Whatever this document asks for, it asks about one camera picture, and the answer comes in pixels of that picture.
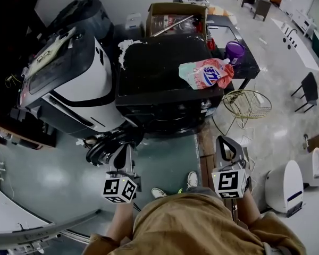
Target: shoe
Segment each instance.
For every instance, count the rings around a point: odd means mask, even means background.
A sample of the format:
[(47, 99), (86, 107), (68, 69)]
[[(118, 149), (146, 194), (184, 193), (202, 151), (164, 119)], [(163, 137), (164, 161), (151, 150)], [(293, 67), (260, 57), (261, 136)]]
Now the shoe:
[(166, 193), (163, 192), (161, 189), (159, 188), (153, 188), (151, 190), (151, 193), (153, 194), (154, 198), (163, 198), (163, 197), (167, 197)]
[(188, 188), (197, 187), (197, 183), (198, 183), (197, 174), (194, 171), (190, 172), (188, 175)]

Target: laundry detergent pouch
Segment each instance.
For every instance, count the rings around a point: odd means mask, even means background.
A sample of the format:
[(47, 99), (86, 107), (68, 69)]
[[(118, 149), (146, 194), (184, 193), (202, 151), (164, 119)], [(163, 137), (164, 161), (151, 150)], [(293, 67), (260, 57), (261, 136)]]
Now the laundry detergent pouch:
[(215, 83), (226, 88), (234, 76), (229, 60), (209, 58), (200, 62), (184, 63), (179, 66), (179, 76), (188, 82), (194, 90), (211, 87)]

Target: round wire table top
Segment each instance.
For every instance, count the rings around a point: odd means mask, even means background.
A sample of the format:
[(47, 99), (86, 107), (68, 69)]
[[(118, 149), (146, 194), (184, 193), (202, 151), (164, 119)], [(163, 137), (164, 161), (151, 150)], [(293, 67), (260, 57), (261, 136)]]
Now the round wire table top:
[(223, 103), (235, 118), (258, 119), (272, 110), (271, 101), (252, 90), (232, 91), (224, 96)]

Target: brown shirt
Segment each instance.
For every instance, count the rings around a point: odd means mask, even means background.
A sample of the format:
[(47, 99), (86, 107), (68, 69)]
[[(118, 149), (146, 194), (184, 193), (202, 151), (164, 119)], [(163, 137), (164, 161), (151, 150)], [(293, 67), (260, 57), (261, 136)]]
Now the brown shirt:
[(83, 254), (264, 254), (263, 242), (286, 247), (292, 254), (306, 254), (303, 244), (274, 213), (247, 230), (232, 220), (220, 200), (183, 193), (148, 204), (136, 218), (130, 243), (119, 246), (93, 234)]

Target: purple container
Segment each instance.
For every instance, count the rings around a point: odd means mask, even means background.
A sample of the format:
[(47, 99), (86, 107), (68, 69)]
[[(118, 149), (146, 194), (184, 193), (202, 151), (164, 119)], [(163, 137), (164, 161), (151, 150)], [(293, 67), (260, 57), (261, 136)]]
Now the purple container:
[(230, 41), (225, 46), (225, 58), (229, 58), (230, 64), (236, 65), (241, 61), (241, 58), (245, 54), (245, 48), (243, 45), (236, 41)]

